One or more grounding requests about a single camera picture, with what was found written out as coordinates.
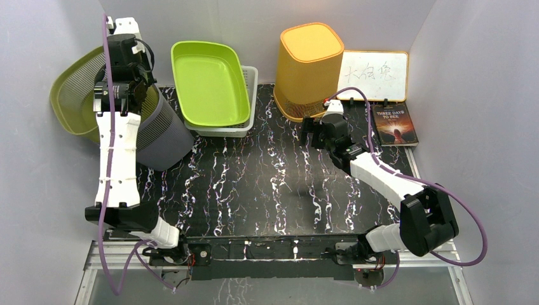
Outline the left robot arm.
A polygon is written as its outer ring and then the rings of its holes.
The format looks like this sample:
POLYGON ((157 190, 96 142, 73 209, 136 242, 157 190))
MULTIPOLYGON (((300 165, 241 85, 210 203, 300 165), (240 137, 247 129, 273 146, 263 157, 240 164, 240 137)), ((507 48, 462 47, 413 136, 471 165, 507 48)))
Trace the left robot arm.
POLYGON ((113 34, 95 77, 93 108, 100 135, 100 175, 95 203, 85 219, 100 232, 112 227, 149 242, 144 255, 183 264, 190 248, 155 203, 143 203, 138 162, 165 171, 191 150, 194 139, 153 78, 154 55, 135 34, 113 34))

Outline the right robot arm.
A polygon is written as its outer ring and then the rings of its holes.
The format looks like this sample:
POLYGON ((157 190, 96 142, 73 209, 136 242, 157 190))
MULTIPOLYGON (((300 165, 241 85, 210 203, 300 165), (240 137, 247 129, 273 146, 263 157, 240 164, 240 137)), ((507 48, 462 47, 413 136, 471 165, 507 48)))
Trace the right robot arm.
POLYGON ((373 263, 383 252, 408 250, 422 257, 458 235, 449 196, 384 170, 383 162, 352 141, 343 115, 304 118, 300 142, 305 144, 309 135, 312 147, 326 150, 335 167, 372 187, 400 214, 398 224, 374 226, 360 234, 354 246, 335 249, 336 256, 373 263))

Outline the orange mesh basket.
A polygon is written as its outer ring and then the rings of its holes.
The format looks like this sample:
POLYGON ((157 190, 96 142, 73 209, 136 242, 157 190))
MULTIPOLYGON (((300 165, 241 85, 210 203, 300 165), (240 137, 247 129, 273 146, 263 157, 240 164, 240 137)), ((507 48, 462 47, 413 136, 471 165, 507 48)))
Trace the orange mesh basket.
POLYGON ((320 117, 337 91, 344 44, 327 24, 313 22, 280 35, 274 101, 289 121, 320 117))

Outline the olive green mesh basket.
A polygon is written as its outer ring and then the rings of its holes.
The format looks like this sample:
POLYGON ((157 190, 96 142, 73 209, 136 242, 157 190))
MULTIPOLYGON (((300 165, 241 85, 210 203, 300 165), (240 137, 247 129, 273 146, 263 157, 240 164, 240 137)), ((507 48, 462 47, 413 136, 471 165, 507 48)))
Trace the olive green mesh basket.
MULTIPOLYGON (((50 103, 64 130, 100 143, 100 133, 93 108, 95 76, 105 65, 103 47, 99 46, 72 64, 54 82, 50 91, 50 103)), ((155 86, 142 93, 145 84, 135 81, 114 82, 111 93, 115 99, 114 110, 122 114, 136 110, 141 123, 158 108, 160 92, 155 86)))

